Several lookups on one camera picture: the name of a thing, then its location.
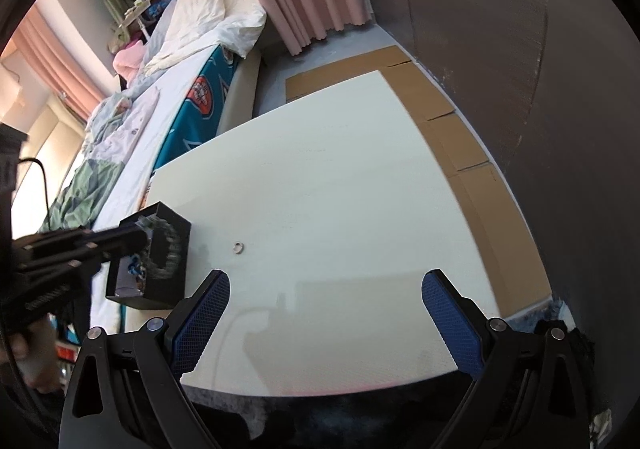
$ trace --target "concrete floor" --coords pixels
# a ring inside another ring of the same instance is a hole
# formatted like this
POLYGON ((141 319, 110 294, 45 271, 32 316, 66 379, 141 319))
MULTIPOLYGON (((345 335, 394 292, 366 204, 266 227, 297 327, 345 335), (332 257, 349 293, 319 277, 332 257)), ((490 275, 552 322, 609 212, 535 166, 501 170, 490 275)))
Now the concrete floor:
POLYGON ((380 26, 354 26, 342 32, 331 31, 302 53, 288 53, 262 64, 255 92, 254 115, 265 114, 285 103, 285 80, 296 74, 398 43, 380 26))

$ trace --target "blue gripper pad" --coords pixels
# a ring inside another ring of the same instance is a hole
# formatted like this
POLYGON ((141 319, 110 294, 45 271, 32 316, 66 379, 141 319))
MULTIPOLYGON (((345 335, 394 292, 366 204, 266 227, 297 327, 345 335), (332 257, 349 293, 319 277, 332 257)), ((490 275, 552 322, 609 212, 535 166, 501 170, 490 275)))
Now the blue gripper pad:
POLYGON ((422 280, 422 302, 436 324, 456 366, 476 381, 482 375, 482 344, 453 296, 436 275, 429 272, 422 280))
POLYGON ((231 285, 224 272, 201 296, 172 343, 171 371, 181 375, 193 371, 229 302, 231 285))

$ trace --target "brown cardboard box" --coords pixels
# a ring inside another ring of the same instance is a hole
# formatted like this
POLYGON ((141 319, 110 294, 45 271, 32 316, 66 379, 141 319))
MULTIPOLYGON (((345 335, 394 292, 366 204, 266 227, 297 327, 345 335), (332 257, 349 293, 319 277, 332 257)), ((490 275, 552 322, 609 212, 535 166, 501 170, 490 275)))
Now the brown cardboard box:
POLYGON ((508 317, 551 294, 538 249, 502 178, 454 108, 397 47, 287 79, 287 101, 380 70, 429 145, 465 215, 498 309, 508 317))
POLYGON ((343 80, 406 62, 411 62, 411 59, 400 48, 388 46, 314 68, 289 77, 285 81, 287 102, 333 86, 343 80))

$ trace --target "silver bolt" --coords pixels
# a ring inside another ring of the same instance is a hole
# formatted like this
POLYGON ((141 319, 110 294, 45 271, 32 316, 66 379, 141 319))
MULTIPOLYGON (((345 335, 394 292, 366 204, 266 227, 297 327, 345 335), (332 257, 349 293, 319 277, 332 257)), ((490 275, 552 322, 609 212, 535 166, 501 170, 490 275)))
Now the silver bolt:
POLYGON ((564 339, 564 332, 560 328, 551 328, 551 336, 556 341, 561 341, 564 339))
POLYGON ((153 319, 148 320, 148 322, 146 323, 146 329, 150 332, 155 332, 156 330, 162 328, 162 325, 164 325, 164 319, 154 317, 153 319))
POLYGON ((100 337, 100 335, 102 334, 102 328, 99 328, 98 326, 91 328, 87 333, 86 336, 89 337, 90 339, 97 339, 98 337, 100 337))
POLYGON ((489 321, 489 327, 494 332, 503 332, 507 329, 507 323, 502 319, 495 318, 489 321))

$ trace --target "person's hand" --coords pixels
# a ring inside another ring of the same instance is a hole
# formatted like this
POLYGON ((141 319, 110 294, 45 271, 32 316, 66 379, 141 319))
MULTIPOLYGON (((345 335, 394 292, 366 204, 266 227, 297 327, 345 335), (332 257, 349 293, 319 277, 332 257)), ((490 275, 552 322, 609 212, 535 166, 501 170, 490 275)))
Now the person's hand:
MULTIPOLYGON (((9 338, 12 352, 24 377, 24 383, 40 393, 52 393, 60 389, 60 368, 56 357, 56 336, 47 318, 30 324, 31 346, 22 334, 9 338)), ((0 343, 0 364, 8 362, 0 343)))

